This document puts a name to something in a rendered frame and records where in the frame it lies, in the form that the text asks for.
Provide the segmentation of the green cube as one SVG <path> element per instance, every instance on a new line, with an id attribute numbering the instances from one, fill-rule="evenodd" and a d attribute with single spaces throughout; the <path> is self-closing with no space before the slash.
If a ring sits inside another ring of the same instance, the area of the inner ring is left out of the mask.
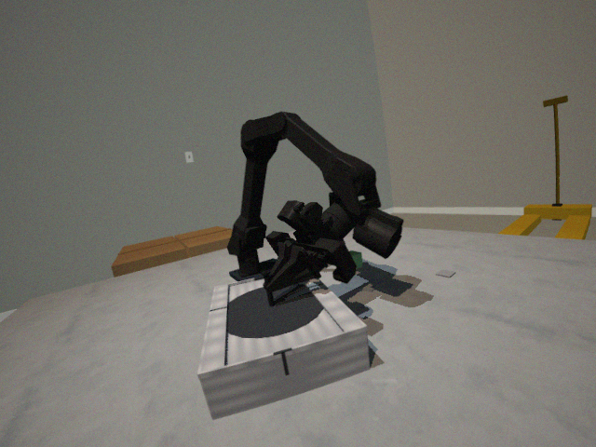
<path id="1" fill-rule="evenodd" d="M 352 259 L 356 265 L 356 268 L 363 266 L 361 252 L 350 251 L 350 254 L 351 254 Z"/>

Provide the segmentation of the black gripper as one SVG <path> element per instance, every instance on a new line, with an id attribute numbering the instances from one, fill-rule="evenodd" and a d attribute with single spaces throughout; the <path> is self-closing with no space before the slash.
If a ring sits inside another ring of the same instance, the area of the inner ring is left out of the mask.
<path id="1" fill-rule="evenodd" d="M 293 234 L 296 240 L 288 233 L 277 231 L 266 237 L 278 256 L 266 285 L 269 292 L 314 278 L 320 279 L 320 272 L 328 264 L 337 267 L 333 271 L 334 279 L 347 284 L 354 277 L 356 265 L 344 241 L 345 227 L 334 215 L 322 213 L 321 221 L 329 218 L 329 226 L 316 243 L 312 243 L 307 237 L 312 232 L 306 234 L 295 231 Z"/>

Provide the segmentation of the dark grey disc with small center hole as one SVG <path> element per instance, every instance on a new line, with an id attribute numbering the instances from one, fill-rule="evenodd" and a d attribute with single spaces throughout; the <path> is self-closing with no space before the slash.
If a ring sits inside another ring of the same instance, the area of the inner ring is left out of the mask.
<path id="1" fill-rule="evenodd" d="M 246 292 L 227 307 L 227 331 L 242 338 L 275 337 L 304 327 L 324 309 L 305 284 L 273 291 L 270 307 L 266 289 Z"/>

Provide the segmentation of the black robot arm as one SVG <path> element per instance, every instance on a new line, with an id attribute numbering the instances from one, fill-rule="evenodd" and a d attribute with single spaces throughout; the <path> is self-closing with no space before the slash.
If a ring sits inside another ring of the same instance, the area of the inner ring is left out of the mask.
<path id="1" fill-rule="evenodd" d="M 364 248 L 387 258 L 400 243 L 403 220 L 380 208 L 373 166 L 338 150 L 300 116 L 279 112 L 248 120 L 240 133 L 240 146 L 247 158 L 240 215 L 234 223 L 227 249 L 237 256 L 242 278 L 259 274 L 257 249 L 264 246 L 266 224 L 260 218 L 267 163 L 276 152 L 278 141 L 288 139 L 321 169 L 324 181 L 333 190 L 330 206 L 323 212 L 337 217 L 346 236 L 354 228 L 353 239 Z M 358 200 L 358 196 L 365 199 Z M 309 234 L 316 243 L 329 226 L 321 221 L 323 208 L 318 202 L 287 201 L 278 218 L 294 230 Z"/>

